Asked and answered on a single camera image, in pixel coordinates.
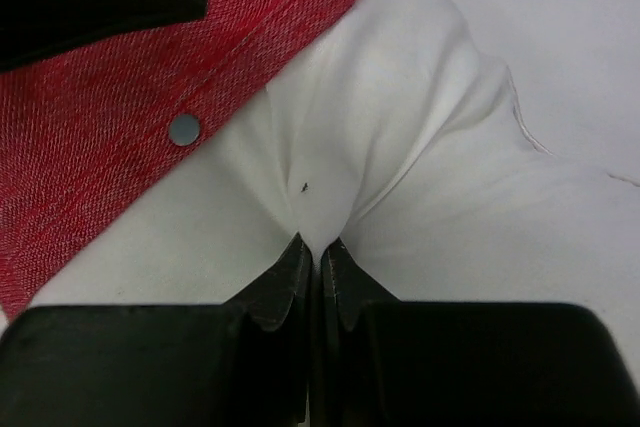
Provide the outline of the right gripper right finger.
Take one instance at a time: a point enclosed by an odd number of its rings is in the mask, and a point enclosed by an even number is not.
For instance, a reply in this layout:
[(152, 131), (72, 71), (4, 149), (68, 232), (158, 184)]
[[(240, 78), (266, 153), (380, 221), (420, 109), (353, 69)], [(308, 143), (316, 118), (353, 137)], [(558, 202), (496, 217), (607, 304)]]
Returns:
[(635, 426), (614, 340), (567, 303), (418, 302), (333, 243), (321, 262), (324, 426)]

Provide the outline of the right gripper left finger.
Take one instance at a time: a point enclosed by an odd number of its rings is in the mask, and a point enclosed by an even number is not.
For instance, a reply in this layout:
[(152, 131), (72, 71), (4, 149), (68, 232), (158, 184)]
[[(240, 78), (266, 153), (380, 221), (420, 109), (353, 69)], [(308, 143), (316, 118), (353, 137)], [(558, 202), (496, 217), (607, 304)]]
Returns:
[(219, 305), (40, 306), (1, 339), (5, 426), (294, 426), (311, 256), (294, 238)]

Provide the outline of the red navy pillowcase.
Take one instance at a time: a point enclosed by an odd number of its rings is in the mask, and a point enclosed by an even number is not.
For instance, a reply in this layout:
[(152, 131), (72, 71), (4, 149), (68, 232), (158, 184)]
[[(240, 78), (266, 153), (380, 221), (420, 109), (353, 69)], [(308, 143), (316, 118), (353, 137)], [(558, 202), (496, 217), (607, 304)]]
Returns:
[(210, 0), (1, 78), (1, 322), (220, 132), (357, 0)]

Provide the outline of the white pillow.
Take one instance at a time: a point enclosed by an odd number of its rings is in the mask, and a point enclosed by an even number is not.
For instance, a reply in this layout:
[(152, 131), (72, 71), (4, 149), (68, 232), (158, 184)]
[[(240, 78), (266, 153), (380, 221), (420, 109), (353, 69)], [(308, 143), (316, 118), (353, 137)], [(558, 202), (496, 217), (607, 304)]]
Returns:
[(585, 306), (639, 356), (639, 193), (537, 151), (450, 0), (357, 0), (35, 305), (217, 303), (295, 234), (409, 299)]

